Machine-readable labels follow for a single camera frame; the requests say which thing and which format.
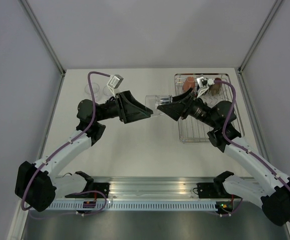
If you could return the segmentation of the clear glass cup three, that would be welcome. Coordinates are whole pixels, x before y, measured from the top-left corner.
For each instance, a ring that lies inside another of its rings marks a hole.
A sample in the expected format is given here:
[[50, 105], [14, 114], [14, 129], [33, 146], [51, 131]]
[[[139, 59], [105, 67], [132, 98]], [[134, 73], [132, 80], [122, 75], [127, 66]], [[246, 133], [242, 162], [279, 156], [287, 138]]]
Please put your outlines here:
[[172, 103], [171, 95], [147, 95], [145, 97], [145, 106], [152, 110], [157, 110], [158, 106]]

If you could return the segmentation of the clear glass cup two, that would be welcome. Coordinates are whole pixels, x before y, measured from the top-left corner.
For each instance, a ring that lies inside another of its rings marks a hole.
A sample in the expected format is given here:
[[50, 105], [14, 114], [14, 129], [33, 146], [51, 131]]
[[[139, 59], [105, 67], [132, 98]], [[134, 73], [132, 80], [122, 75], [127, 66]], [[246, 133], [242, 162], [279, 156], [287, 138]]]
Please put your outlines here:
[[103, 88], [103, 95], [106, 101], [109, 100], [111, 97], [114, 97], [113, 91], [108, 86], [105, 86]]

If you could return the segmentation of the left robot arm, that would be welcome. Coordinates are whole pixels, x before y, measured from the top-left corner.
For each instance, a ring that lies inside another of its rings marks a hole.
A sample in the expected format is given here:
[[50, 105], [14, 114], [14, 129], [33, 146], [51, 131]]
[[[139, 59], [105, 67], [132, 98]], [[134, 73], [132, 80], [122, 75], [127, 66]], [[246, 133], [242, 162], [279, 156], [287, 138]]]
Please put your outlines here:
[[119, 118], [128, 124], [147, 119], [152, 114], [153, 110], [135, 100], [130, 91], [117, 93], [102, 104], [93, 99], [82, 100], [78, 104], [79, 124], [67, 141], [52, 154], [20, 165], [15, 194], [22, 200], [22, 210], [34, 208], [42, 212], [57, 198], [78, 195], [89, 198], [94, 192], [91, 176], [82, 171], [64, 177], [59, 177], [59, 173], [102, 137], [106, 127], [100, 121]]

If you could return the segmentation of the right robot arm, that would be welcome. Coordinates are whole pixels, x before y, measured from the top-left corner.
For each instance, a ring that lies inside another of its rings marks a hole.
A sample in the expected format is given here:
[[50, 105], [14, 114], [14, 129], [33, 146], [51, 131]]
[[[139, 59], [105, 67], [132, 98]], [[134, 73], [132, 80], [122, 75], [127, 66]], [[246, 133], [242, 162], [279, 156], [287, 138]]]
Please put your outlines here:
[[246, 182], [234, 173], [226, 171], [214, 178], [213, 192], [218, 197], [232, 194], [262, 209], [275, 225], [290, 222], [290, 176], [271, 165], [253, 150], [239, 131], [232, 125], [236, 120], [233, 103], [220, 101], [209, 107], [199, 97], [187, 91], [170, 96], [156, 108], [175, 121], [188, 116], [212, 128], [207, 133], [211, 144], [222, 153], [236, 160], [258, 184]]

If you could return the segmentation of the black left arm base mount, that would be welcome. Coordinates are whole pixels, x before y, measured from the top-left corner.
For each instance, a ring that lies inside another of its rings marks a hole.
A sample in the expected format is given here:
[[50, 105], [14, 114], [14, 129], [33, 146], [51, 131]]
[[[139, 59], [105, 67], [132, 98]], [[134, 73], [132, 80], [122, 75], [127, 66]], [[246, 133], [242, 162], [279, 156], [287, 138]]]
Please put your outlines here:
[[88, 191], [99, 191], [102, 194], [105, 195], [107, 198], [110, 192], [110, 184], [108, 182], [94, 182], [94, 183], [88, 183], [84, 189], [85, 193], [84, 196], [85, 198], [100, 198], [103, 199], [104, 197], [100, 193], [96, 192], [88, 192]]

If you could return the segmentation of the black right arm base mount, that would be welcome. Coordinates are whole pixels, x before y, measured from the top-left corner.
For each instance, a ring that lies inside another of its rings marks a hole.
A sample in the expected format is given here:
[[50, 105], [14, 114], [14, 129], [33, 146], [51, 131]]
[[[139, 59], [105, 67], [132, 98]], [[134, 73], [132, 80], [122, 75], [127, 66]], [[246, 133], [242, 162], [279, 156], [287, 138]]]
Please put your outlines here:
[[196, 184], [196, 187], [198, 196], [201, 199], [216, 199], [219, 197], [212, 182], [199, 182]]

